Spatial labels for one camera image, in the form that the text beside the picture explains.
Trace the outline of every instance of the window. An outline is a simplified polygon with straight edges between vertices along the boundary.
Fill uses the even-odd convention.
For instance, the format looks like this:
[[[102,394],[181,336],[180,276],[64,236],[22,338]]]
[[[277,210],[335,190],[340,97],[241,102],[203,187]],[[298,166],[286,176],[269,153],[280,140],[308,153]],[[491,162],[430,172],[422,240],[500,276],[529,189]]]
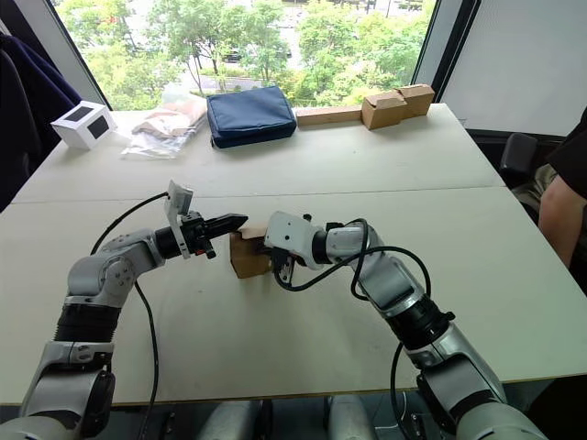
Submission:
[[[51,0],[115,110],[168,83],[351,105],[411,82],[436,0]]]

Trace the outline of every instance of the navy blue pouch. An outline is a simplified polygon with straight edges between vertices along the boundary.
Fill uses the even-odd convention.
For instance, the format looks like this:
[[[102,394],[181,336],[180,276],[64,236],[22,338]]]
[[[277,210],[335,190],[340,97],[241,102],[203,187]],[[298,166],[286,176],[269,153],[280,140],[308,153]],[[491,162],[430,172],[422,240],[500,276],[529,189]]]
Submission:
[[[212,143],[220,149],[288,138],[297,127],[292,108],[276,86],[207,99]]]

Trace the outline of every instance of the white table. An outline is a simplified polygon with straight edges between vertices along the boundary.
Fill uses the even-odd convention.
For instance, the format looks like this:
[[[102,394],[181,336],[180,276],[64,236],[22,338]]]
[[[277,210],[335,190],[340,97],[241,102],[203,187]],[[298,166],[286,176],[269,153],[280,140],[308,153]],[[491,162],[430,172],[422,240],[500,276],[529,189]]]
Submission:
[[[115,113],[127,132],[144,113]],[[147,198],[169,179],[199,197],[365,193],[503,186],[445,104],[369,131],[360,122],[301,127],[292,137],[223,150],[207,126],[178,159],[122,159],[118,134],[90,152],[55,148],[13,203]]]
[[[70,266],[135,202],[19,203],[0,215],[0,402],[21,401],[53,335]],[[317,224],[364,216],[387,244],[424,260],[433,298],[457,315],[501,380],[587,372],[587,301],[505,188],[218,197],[195,206],[206,217],[247,214],[251,223],[278,209],[311,213]],[[118,231],[165,224],[156,203]],[[160,342],[158,401],[389,388],[396,339],[350,296],[350,269],[310,291],[281,291],[269,275],[237,280],[227,239],[214,244],[215,260],[176,258],[141,277]],[[150,336],[135,293],[115,342],[114,401],[145,402]],[[413,387],[414,377],[403,358],[398,386]]]

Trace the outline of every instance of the black sleeve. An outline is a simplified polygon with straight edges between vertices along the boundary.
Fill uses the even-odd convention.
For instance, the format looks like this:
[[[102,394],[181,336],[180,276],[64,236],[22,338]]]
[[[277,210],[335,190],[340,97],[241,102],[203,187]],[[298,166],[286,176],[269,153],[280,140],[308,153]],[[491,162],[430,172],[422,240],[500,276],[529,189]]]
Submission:
[[[573,191],[587,199],[587,109],[581,122],[548,157],[548,162]]]

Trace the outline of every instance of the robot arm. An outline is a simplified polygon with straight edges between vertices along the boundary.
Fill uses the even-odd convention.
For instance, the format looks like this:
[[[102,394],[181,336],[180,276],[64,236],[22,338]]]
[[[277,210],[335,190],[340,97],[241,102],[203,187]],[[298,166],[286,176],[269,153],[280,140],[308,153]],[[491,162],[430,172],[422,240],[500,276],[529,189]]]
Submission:
[[[171,226],[119,236],[73,265],[54,340],[45,346],[20,417],[0,426],[0,438],[67,440],[100,433],[115,387],[112,337],[137,278],[180,255],[214,257],[210,240],[247,220],[239,214],[204,220],[189,211],[189,190],[172,183],[169,194]]]
[[[275,213],[265,246],[277,255],[284,252],[301,259],[313,270],[358,256],[365,231],[361,223],[333,224],[327,230],[305,219]],[[369,227],[367,248],[383,242]],[[275,270],[290,279],[294,260]],[[348,263],[354,270],[358,259]],[[438,423],[459,439],[546,438],[527,418],[506,405],[504,389],[491,368],[458,327],[453,313],[442,313],[398,258],[384,251],[365,255],[360,287],[379,315],[404,344],[407,356],[420,374],[422,391]]]

